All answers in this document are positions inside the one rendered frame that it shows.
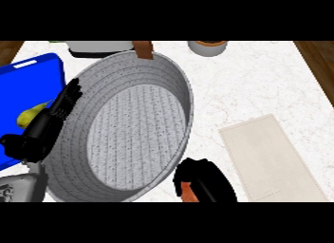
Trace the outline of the grey woven basket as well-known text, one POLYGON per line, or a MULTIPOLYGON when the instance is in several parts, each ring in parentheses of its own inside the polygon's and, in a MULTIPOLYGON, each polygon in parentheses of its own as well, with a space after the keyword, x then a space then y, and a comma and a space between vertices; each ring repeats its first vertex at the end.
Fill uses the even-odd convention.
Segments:
POLYGON ((43 161, 59 202, 130 202, 170 176, 189 139, 193 97, 188 78, 162 54, 133 51, 75 76, 83 96, 43 161))

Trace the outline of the orange sweet potato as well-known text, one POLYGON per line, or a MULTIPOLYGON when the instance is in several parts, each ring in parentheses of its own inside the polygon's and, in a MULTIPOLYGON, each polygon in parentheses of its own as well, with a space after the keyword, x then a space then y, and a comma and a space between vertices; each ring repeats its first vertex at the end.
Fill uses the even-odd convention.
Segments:
POLYGON ((183 202, 198 202, 198 197, 193 194, 189 182, 180 183, 180 199, 183 202))

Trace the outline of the white and black appliance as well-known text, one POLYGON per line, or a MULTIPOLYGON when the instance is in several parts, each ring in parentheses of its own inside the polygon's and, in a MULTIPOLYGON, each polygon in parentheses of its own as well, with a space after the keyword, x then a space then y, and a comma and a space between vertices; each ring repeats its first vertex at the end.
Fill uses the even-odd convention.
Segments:
POLYGON ((74 58, 103 58, 133 50, 130 41, 67 41, 67 45, 74 58))

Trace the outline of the beige placemat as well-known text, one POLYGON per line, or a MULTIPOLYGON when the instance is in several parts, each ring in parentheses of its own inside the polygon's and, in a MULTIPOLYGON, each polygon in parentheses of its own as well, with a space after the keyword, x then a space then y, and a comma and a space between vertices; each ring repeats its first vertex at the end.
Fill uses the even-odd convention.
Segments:
POLYGON ((272 115, 219 130, 252 202, 325 202, 326 195, 272 115))

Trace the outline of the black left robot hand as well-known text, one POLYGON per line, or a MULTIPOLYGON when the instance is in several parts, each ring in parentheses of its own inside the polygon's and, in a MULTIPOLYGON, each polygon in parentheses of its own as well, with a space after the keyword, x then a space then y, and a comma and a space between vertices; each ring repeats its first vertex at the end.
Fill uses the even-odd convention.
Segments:
POLYGON ((39 162, 46 158, 81 94, 78 79, 74 78, 50 107, 44 108, 31 120, 24 133, 6 134, 0 137, 8 157, 25 162, 39 162))

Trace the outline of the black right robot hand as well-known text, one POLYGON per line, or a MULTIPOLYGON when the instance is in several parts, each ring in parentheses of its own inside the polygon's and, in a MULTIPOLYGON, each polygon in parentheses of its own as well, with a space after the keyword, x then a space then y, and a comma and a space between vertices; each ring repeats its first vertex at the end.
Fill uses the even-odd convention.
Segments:
POLYGON ((216 164, 207 160, 186 158, 174 173, 176 194, 180 198, 180 183, 189 182, 198 202, 236 203, 236 192, 216 164))

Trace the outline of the yellow pear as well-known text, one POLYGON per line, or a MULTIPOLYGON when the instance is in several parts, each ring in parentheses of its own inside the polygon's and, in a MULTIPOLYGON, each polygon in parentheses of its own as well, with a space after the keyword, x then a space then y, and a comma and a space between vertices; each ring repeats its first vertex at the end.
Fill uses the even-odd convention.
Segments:
POLYGON ((21 129, 25 129, 28 124, 31 123, 33 119, 37 117, 41 110, 47 107, 50 102, 40 103, 36 106, 33 106, 30 109, 24 110, 18 117, 16 117, 16 126, 21 129))

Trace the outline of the blue tray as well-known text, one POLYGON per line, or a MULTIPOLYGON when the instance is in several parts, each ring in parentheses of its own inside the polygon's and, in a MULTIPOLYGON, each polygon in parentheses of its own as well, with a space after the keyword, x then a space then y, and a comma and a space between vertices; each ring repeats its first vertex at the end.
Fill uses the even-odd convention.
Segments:
MULTIPOLYGON (((64 63, 55 53, 0 66, 0 137, 22 133, 16 125, 19 113, 52 101, 65 85, 64 63)), ((0 171, 15 164, 0 144, 0 171)))

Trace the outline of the grey pot with brown rim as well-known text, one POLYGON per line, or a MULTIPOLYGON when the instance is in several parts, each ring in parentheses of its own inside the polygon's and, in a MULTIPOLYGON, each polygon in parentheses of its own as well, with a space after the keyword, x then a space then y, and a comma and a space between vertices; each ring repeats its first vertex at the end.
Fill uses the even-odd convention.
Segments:
POLYGON ((214 57, 223 53, 227 46, 227 42, 226 41, 216 41, 216 42, 189 41, 188 46, 192 52, 199 56, 214 57))

